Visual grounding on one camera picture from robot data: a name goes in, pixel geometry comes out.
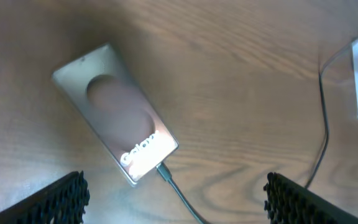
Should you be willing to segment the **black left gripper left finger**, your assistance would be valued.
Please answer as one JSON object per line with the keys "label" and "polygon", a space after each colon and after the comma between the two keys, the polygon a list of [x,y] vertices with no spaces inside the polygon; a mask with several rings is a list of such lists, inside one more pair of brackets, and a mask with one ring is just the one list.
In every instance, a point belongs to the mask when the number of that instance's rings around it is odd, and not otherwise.
{"label": "black left gripper left finger", "polygon": [[90,192],[83,172],[71,172],[0,212],[0,224],[80,224]]}

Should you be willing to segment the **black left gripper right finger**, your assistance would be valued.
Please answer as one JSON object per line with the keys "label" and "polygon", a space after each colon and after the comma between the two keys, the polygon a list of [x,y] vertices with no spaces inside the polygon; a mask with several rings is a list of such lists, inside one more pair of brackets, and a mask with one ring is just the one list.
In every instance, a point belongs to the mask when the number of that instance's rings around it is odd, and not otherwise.
{"label": "black left gripper right finger", "polygon": [[264,210],[274,224],[358,224],[358,218],[276,172],[267,174]]}

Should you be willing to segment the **bronze Galaxy smartphone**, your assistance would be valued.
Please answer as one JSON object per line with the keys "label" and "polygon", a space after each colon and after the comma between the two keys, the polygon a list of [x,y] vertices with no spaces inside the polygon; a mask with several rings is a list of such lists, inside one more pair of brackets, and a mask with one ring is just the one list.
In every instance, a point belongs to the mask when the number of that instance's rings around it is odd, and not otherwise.
{"label": "bronze Galaxy smartphone", "polygon": [[179,147],[111,44],[56,69],[52,80],[132,186]]}

